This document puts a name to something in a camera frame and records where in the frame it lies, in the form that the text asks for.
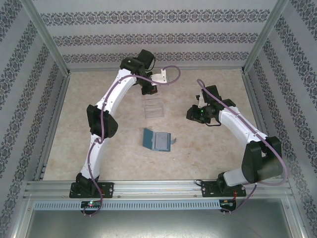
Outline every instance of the patterned wallpaper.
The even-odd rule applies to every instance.
[[[18,0],[0,0],[0,238],[34,178],[64,77]]]
[[[266,130],[282,142],[309,237],[317,237],[316,16],[313,0],[290,0],[249,72]]]
[[[68,67],[118,67],[141,49],[157,66],[244,64],[276,0],[36,0]]]

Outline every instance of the tan floor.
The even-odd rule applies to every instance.
[[[117,72],[72,73],[44,180],[75,180],[88,151],[90,132],[86,107],[107,91]],[[174,79],[176,71],[169,70]],[[255,125],[250,103],[238,69],[183,70],[172,85],[160,86],[155,95],[141,95],[133,86],[118,106],[116,135],[105,149],[101,180],[214,179],[223,171],[241,166],[244,147],[225,126],[207,127],[186,119],[187,110],[198,101],[200,87],[217,85],[223,99],[230,98]],[[144,99],[162,98],[164,117],[145,119]],[[142,147],[143,128],[171,132],[177,142],[171,152]]]

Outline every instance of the enclosure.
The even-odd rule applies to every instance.
[[[1,237],[317,237],[316,4],[0,0]],[[142,49],[156,58],[153,73],[176,65],[181,77],[153,95],[133,86],[122,99],[100,171],[114,183],[113,198],[95,223],[81,218],[84,199],[69,198],[89,150],[86,108],[106,93],[121,61]],[[278,137],[288,168],[284,185],[259,184],[232,216],[195,185],[241,166],[244,153],[227,127],[186,119],[198,103],[198,78]],[[146,118],[151,100],[163,116]],[[177,137],[171,151],[143,147],[145,127]],[[90,228],[78,232],[69,220]]]

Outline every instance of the wall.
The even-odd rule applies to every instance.
[[[241,67],[276,0],[36,0],[68,67],[115,67],[141,49],[157,66]]]
[[[282,142],[309,237],[317,237],[317,0],[290,0],[249,72],[270,136]]]
[[[0,0],[0,237],[41,157],[64,76],[18,0]]]

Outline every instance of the perforated metal strip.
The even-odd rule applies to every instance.
[[[80,210],[81,201],[37,201],[34,210]],[[105,201],[102,210],[202,210],[220,209],[219,200]]]

